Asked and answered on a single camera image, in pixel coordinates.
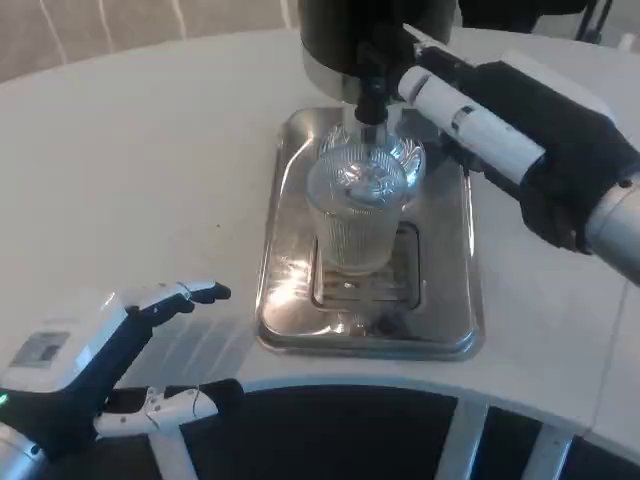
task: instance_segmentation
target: white table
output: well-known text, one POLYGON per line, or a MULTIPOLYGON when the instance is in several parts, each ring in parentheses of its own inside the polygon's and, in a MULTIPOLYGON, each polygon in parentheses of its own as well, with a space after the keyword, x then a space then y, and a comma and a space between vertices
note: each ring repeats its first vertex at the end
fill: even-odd
MULTIPOLYGON (((602 97, 640 146, 639 59, 484 31, 455 31, 452 48, 478 62, 516 48, 546 63, 602 97)), ((607 377, 613 346, 624 349, 614 336, 625 281, 597 259, 538 240, 518 205, 480 176, 474 213, 487 340, 473 359, 314 358, 257 343, 276 135, 294 111, 335 103, 307 80, 300 58, 296 32, 237 34, 0 86, 0 360, 11 358, 18 333, 64 290, 213 277, 232 288, 232 300, 159 329, 123 385, 234 376, 248 390, 403 386, 487 402, 576 434, 595 425, 609 446, 640 452, 640 425, 630 431, 616 421, 633 417, 638 404, 617 402, 621 392, 640 399, 640 385, 625 384, 640 358, 616 351, 607 377)), ((625 327, 634 327, 631 319, 625 327)))

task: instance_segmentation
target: ribbed plastic cup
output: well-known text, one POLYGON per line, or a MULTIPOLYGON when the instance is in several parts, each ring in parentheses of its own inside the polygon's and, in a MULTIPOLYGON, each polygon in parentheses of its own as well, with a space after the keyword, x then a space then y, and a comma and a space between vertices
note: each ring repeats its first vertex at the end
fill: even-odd
POLYGON ((324 152, 307 177, 307 202, 322 260, 366 275, 391 258, 407 177, 383 148, 347 144, 324 152))

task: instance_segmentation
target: robotic arm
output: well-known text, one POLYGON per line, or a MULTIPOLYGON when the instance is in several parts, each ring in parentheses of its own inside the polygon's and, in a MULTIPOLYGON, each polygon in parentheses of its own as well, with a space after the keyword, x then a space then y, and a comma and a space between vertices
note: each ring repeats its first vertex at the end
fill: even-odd
POLYGON ((242 397, 235 380, 163 393, 130 390, 140 407, 134 412, 122 411, 117 399, 124 393, 113 390, 156 327, 191 313, 196 303, 230 295, 219 283, 178 282, 119 295, 85 289, 63 300, 0 370, 0 478, 35 478, 46 463, 82 451, 99 436, 177 432, 181 424, 234 408, 242 397))
POLYGON ((473 66, 405 31, 377 39, 367 61, 384 72, 389 93, 471 152, 476 168, 520 203, 531 231, 596 254, 640 286, 640 154, 604 109, 508 61, 473 66))

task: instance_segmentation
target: black cable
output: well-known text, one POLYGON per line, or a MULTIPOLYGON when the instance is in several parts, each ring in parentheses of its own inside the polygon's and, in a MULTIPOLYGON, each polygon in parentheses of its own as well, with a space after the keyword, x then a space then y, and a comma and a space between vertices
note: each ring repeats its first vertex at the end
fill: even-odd
POLYGON ((613 5, 613 0, 607 0, 604 8, 602 9, 602 14, 600 15, 600 19, 598 20, 598 24, 596 25, 596 32, 601 33, 604 28, 604 24, 609 18, 609 13, 611 13, 611 6, 613 5))
POLYGON ((580 27, 578 27, 578 33, 576 34, 576 40, 581 42, 584 40, 585 35, 587 33, 587 29, 591 24, 591 20, 593 19, 593 13, 596 10, 596 6, 598 5, 598 0, 589 0, 586 8, 584 9, 584 16, 582 17, 582 21, 580 22, 580 27))

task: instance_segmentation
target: metal tray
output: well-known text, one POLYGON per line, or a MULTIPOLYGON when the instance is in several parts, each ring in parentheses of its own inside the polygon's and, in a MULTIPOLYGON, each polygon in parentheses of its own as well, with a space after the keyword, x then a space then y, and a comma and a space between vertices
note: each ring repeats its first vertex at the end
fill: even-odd
POLYGON ((468 358, 484 337, 471 205, 463 169, 435 127, 406 110, 426 177, 408 204, 389 265, 367 277, 324 268, 305 200, 318 145, 342 109, 294 114, 281 132, 256 317, 262 343, 287 352, 410 359, 468 358))

